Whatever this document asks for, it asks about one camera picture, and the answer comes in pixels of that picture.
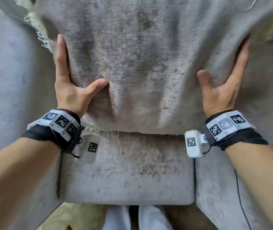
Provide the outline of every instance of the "leg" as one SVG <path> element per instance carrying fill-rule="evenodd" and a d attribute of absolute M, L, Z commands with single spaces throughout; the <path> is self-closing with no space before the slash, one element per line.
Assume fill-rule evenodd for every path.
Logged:
<path fill-rule="evenodd" d="M 165 216 L 162 205 L 139 206 L 139 229 L 140 230 L 173 230 Z"/>
<path fill-rule="evenodd" d="M 110 205 L 102 230 L 131 230 L 129 206 Z"/>

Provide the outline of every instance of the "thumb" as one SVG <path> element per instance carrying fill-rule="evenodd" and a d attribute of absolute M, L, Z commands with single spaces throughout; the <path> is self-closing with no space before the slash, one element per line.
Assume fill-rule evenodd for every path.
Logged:
<path fill-rule="evenodd" d="M 100 78 L 85 88 L 84 91 L 88 96 L 93 97 L 108 84 L 109 82 L 106 79 Z"/>
<path fill-rule="evenodd" d="M 197 80 L 198 83 L 201 85 L 202 94 L 210 94 L 213 89 L 210 73 L 207 70 L 198 71 Z"/>

